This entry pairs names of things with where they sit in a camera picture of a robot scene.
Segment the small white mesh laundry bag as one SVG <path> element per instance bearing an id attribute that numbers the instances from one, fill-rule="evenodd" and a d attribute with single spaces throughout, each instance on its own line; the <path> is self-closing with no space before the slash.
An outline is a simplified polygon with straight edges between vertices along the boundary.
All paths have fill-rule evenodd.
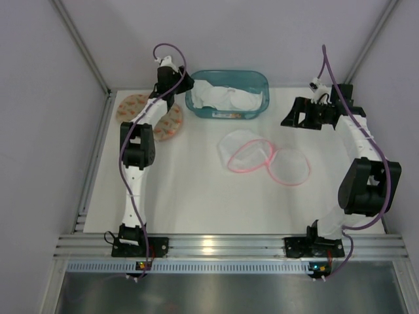
<path id="1" fill-rule="evenodd" d="M 217 145 L 222 165 L 233 173 L 250 173 L 265 168 L 277 183 L 298 186 L 308 180 L 308 158 L 293 148 L 277 148 L 251 130 L 235 130 Z"/>

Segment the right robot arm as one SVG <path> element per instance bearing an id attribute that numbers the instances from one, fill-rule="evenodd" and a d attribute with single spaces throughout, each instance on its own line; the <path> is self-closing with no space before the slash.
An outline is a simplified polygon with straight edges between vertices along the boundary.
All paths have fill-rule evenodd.
<path id="1" fill-rule="evenodd" d="M 367 116 L 352 99 L 353 86 L 327 88 L 315 78 L 311 98 L 296 97 L 281 125 L 321 130 L 331 125 L 342 139 L 351 165 L 338 189 L 338 205 L 316 220 L 316 235 L 338 240 L 344 230 L 374 226 L 390 209 L 401 176 L 401 165 L 387 160 L 367 127 Z"/>

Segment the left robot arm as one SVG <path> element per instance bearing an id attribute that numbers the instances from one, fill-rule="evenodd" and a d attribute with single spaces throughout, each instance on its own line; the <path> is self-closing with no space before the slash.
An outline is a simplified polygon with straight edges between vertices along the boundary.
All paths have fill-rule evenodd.
<path id="1" fill-rule="evenodd" d="M 189 91 L 194 80 L 186 67 L 169 65 L 157 69 L 157 83 L 144 108 L 129 122 L 120 125 L 118 170 L 126 188 L 126 205 L 118 238 L 140 245 L 147 240 L 145 187 L 156 156 L 153 128 L 168 113 L 177 94 Z"/>

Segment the white bra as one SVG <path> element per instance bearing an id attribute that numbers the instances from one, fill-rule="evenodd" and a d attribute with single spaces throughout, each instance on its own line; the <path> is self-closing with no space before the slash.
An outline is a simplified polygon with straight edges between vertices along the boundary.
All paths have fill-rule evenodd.
<path id="1" fill-rule="evenodd" d="M 211 107 L 219 111 L 254 111 L 263 102 L 263 93 L 254 94 L 241 89 L 213 86 L 206 80 L 196 80 L 191 90 L 193 107 Z"/>

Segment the floral pink laundry bag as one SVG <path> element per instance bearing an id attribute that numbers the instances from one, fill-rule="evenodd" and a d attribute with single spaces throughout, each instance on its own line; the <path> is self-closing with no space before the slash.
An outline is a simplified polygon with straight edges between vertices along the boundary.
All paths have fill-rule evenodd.
<path id="1" fill-rule="evenodd" d="M 149 94 L 134 94 L 122 100 L 118 105 L 115 118 L 119 123 L 133 120 L 146 106 Z M 173 137 L 183 124 L 183 111 L 174 103 L 153 128 L 155 141 L 165 141 Z"/>

